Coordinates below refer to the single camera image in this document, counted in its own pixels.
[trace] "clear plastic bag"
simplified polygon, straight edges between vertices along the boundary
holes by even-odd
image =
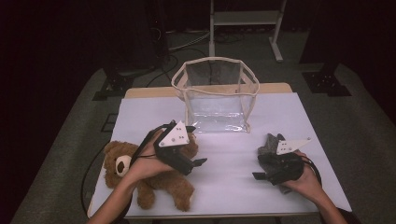
[[[172,78],[186,104],[186,125],[198,133],[249,133],[260,83],[240,60],[207,57],[183,63]]]

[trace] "finger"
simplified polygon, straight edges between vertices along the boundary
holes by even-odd
[[[303,152],[301,152],[301,151],[295,151],[294,153],[297,154],[298,156],[304,156],[304,157],[306,157],[306,154],[303,153]]]
[[[151,139],[149,140],[148,144],[153,144],[155,142],[155,140],[157,140],[158,137],[160,137],[160,135],[163,133],[163,130],[160,129],[157,132],[155,132],[155,134],[151,137]]]

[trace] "floor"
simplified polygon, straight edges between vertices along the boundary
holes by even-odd
[[[320,143],[361,223],[396,220],[396,128],[361,84],[340,64],[335,75],[351,96],[312,93],[302,73],[322,64],[299,64],[308,32],[281,32],[284,57],[277,63],[268,43],[271,32],[235,34],[218,39],[217,56],[240,59],[260,82],[287,82],[297,92]],[[170,48],[189,43],[199,34],[168,34]],[[171,53],[162,69],[137,77],[133,88],[170,86],[171,77],[186,61],[208,54],[207,41]],[[34,184],[12,223],[84,223],[121,96],[93,100],[102,91],[106,74],[92,74],[42,164]],[[228,218],[219,223],[275,223],[272,218]],[[131,223],[150,223],[137,220]],[[213,223],[213,220],[165,220],[163,223]],[[319,223],[318,216],[282,217],[282,223]]]

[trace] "white tabletop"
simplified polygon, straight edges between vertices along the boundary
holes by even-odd
[[[139,145],[146,134],[162,124],[184,120],[185,105],[176,97],[123,99],[111,140]],[[252,172],[262,172],[257,148],[266,135],[282,133],[287,140],[310,137],[301,151],[318,167],[323,188],[335,205],[351,211],[345,193],[323,151],[297,93],[259,94],[248,118],[250,133],[196,133],[199,152],[195,159],[207,158],[186,178],[194,185],[191,210],[181,212],[172,197],[156,190],[156,203],[149,210],[137,206],[137,191],[127,213],[134,218],[174,217],[251,217],[282,216],[317,212],[317,208],[298,193],[282,194],[278,187],[255,180]],[[89,216],[110,194],[105,184],[105,170],[98,178]]]

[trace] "brown teddy bear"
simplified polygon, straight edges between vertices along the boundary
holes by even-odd
[[[180,149],[187,158],[193,158],[198,152],[195,135],[188,133],[190,142]],[[112,141],[105,146],[106,169],[105,180],[109,188],[115,188],[128,172],[132,155],[138,146],[127,142]],[[137,204],[143,209],[150,209],[155,202],[155,189],[164,189],[172,195],[175,207],[181,211],[190,209],[192,184],[178,171],[168,171],[154,177],[143,179],[137,185]]]

